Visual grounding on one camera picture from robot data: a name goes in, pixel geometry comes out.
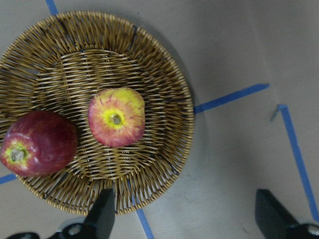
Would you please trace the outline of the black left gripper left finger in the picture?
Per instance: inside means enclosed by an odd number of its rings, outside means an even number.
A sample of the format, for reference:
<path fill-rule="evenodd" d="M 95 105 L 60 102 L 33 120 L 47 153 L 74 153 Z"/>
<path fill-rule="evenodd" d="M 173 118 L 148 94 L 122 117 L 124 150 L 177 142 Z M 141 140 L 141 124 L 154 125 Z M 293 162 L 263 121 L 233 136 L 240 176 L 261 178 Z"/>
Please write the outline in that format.
<path fill-rule="evenodd" d="M 108 239 L 115 222 L 115 194 L 104 189 L 81 223 L 66 226 L 56 234 L 58 239 Z"/>

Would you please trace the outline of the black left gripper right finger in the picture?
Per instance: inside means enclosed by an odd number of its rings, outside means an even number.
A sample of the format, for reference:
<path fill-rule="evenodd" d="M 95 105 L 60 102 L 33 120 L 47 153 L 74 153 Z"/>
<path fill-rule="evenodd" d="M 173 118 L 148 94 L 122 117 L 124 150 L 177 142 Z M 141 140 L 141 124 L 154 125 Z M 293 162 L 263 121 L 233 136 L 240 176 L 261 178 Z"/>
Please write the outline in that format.
<path fill-rule="evenodd" d="M 317 239 L 319 226 L 299 223 L 267 189 L 258 189 L 255 197 L 255 221 L 266 239 Z"/>

